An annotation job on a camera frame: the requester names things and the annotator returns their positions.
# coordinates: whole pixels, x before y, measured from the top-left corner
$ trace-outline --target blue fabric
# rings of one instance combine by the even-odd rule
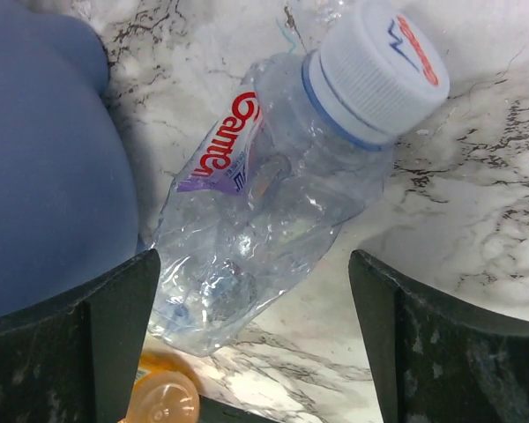
[[[0,315],[136,251],[135,186],[101,102],[107,85],[86,24],[0,0]]]

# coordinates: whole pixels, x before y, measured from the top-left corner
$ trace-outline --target white marble surface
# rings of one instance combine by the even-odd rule
[[[247,66],[302,48],[284,0],[48,1],[72,6],[108,46],[108,100],[134,157],[144,234]],[[346,274],[359,246],[529,320],[529,0],[395,4],[435,41],[453,98],[402,140],[384,199],[346,225],[306,282],[235,345],[189,358],[210,397],[287,422],[381,423]]]

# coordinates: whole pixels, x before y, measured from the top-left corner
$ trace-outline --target crushed plastic bottle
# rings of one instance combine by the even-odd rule
[[[382,195],[394,141],[448,91],[427,38],[378,1],[319,50],[255,63],[171,187],[149,331],[198,356],[229,342]]]

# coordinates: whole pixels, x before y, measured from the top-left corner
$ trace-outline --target blue ring on bottle neck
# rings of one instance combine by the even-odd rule
[[[361,147],[364,150],[367,150],[369,152],[380,152],[382,150],[387,150],[387,149],[391,148],[394,145],[393,142],[390,142],[390,143],[387,143],[387,144],[384,144],[384,145],[375,145],[375,144],[371,144],[371,143],[365,141],[362,138],[358,138],[358,137],[354,136],[353,134],[351,134],[350,132],[345,130],[341,125],[339,125],[327,113],[327,111],[324,109],[322,104],[319,102],[319,99],[317,98],[316,93],[314,92],[313,86],[311,85],[311,80],[309,78],[309,63],[311,62],[312,56],[315,55],[315,54],[319,54],[319,53],[317,51],[312,51],[306,57],[304,57],[304,60],[302,62],[302,83],[303,83],[303,89],[306,92],[306,94],[308,95],[309,102],[311,103],[313,108],[317,111],[319,116],[332,128],[333,132],[335,132],[340,137],[346,139],[350,143],[352,143],[352,144],[354,144],[354,145],[356,145],[358,147]],[[331,85],[329,85],[329,81],[327,80],[327,78],[325,78],[325,80],[327,81],[328,86],[332,89]],[[345,103],[341,102],[341,104],[343,105],[343,107],[345,107],[348,110],[348,108],[346,107]],[[357,116],[351,110],[349,110],[349,112],[354,116],[355,119],[357,119],[358,121],[362,122],[364,125],[368,126],[372,130],[376,130],[376,131],[384,134],[384,132],[382,132],[378,128],[375,128],[372,125],[369,125],[367,122],[364,122],[364,120],[362,120],[359,116]]]

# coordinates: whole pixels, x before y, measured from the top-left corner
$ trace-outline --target bottle label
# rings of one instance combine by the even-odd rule
[[[247,182],[250,146],[263,115],[251,85],[242,85],[225,116],[219,119],[186,165],[178,192],[216,189],[241,195]]]

